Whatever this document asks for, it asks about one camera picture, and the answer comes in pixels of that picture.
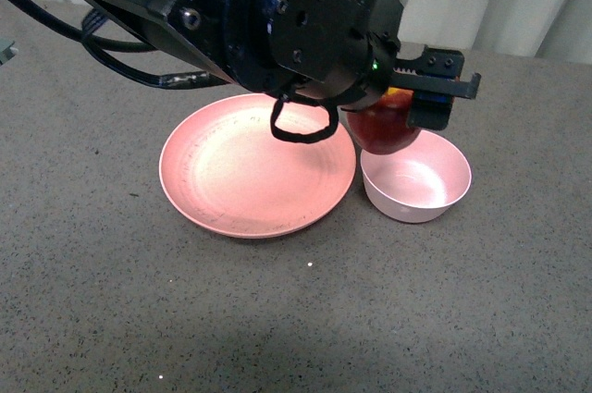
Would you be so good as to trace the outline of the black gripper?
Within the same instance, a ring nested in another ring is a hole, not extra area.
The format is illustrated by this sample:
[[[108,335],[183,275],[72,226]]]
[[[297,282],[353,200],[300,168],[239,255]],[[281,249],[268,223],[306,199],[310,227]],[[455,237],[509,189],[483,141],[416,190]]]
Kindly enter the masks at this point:
[[[460,79],[457,50],[425,47],[401,59],[402,12],[401,0],[258,0],[265,55],[292,76],[285,96],[355,111],[403,88],[413,91],[408,127],[445,129],[454,98],[475,99],[480,76]]]

